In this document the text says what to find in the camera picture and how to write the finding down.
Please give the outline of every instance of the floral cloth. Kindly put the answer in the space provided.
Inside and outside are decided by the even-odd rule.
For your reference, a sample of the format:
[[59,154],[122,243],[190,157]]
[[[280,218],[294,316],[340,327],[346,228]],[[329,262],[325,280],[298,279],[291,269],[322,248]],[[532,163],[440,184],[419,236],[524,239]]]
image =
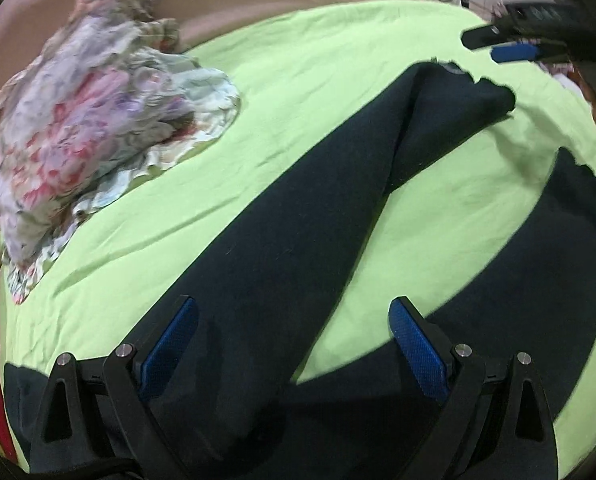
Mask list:
[[76,227],[150,166],[175,165],[235,119],[238,92],[178,47],[155,0],[78,0],[0,91],[0,234],[21,303]]

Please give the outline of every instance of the green bed sheet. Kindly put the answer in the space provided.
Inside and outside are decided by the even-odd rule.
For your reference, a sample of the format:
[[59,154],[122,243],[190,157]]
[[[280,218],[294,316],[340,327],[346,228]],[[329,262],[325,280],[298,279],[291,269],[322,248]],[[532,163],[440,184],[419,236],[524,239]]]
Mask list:
[[[294,12],[195,48],[203,65],[233,78],[241,115],[200,155],[142,179],[83,225],[21,306],[1,274],[1,365],[49,374],[61,352],[110,353],[265,187],[408,66],[437,58],[510,86],[516,110],[392,194],[297,379],[385,343],[396,296],[433,312],[523,222],[559,146],[596,173],[588,105],[534,65],[499,66],[488,52],[463,48],[461,31],[481,23],[459,7],[376,1]],[[596,444],[596,344],[555,428],[564,477]]]

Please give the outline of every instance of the blue pad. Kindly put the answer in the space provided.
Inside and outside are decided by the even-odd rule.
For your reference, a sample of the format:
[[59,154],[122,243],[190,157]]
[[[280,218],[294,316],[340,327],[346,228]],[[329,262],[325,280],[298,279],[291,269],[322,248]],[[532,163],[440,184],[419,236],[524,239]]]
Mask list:
[[511,61],[533,61],[540,55],[540,48],[530,43],[495,46],[491,49],[491,59],[496,63]]
[[444,363],[398,299],[389,307],[389,326],[424,396],[443,404],[449,396]]
[[143,403],[147,403],[163,393],[197,328],[198,306],[194,300],[189,298],[180,307],[176,317],[171,321],[140,368],[138,396]]

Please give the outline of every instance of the black device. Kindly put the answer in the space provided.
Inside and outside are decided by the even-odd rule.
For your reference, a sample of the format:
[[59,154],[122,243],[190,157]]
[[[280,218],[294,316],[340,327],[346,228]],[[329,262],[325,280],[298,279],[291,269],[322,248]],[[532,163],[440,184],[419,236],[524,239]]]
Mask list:
[[[558,478],[552,418],[528,354],[490,359],[467,344],[453,344],[407,298],[392,302],[389,317],[422,392],[442,406],[418,452],[394,480]],[[64,480],[76,473],[80,480],[94,480],[121,470],[146,480],[191,479],[144,400],[153,394],[152,384],[171,373],[176,353],[184,350],[178,334],[193,330],[197,319],[194,301],[181,297],[144,341],[126,340],[109,356],[93,360],[60,355],[41,403],[34,451],[51,456],[83,450],[78,459],[86,465],[64,472]],[[133,458],[116,458],[104,445],[107,435],[92,401],[96,395],[109,397]]]
[[596,24],[574,2],[517,2],[490,25],[462,34],[470,50],[493,46],[496,62],[574,62],[596,94]]

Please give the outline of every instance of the metal screw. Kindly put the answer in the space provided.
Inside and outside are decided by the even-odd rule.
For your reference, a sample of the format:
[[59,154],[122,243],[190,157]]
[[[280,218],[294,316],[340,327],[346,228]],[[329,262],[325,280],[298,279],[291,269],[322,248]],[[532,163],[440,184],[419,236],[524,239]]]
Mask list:
[[465,343],[460,343],[456,345],[456,353],[460,357],[469,357],[472,354],[472,347],[466,345]]
[[118,357],[127,357],[133,351],[134,351],[133,346],[131,346],[127,343],[123,343],[118,348],[116,348],[116,355]]
[[521,365],[529,365],[532,362],[532,357],[527,352],[518,352],[516,357]]
[[72,360],[72,356],[70,354],[67,354],[67,352],[65,352],[64,354],[60,354],[58,356],[58,358],[56,359],[56,364],[58,366],[65,366],[71,360]]

